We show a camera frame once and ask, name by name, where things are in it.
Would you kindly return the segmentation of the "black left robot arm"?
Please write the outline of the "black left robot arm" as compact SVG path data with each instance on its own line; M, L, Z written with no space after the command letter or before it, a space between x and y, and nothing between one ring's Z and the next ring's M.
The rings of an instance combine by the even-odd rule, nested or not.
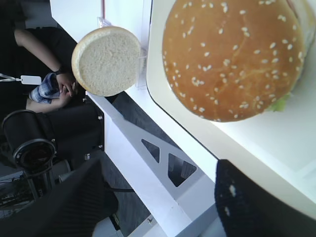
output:
M92 103L50 113L12 112L2 129L26 179L40 178L44 194L1 221L3 237L90 237L98 222L118 209L105 185L103 113Z

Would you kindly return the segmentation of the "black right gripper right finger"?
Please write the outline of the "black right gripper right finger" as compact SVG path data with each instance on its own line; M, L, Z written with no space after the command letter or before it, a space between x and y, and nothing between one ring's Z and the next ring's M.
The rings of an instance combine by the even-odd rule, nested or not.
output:
M269 194L221 159L216 166L215 205L228 237L314 237L316 221Z

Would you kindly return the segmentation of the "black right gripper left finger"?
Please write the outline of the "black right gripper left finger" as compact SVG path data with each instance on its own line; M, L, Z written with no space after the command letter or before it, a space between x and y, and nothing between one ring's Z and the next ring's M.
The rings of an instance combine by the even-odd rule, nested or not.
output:
M99 159L85 162L51 192L1 221L2 237L90 237L98 222L116 213Z

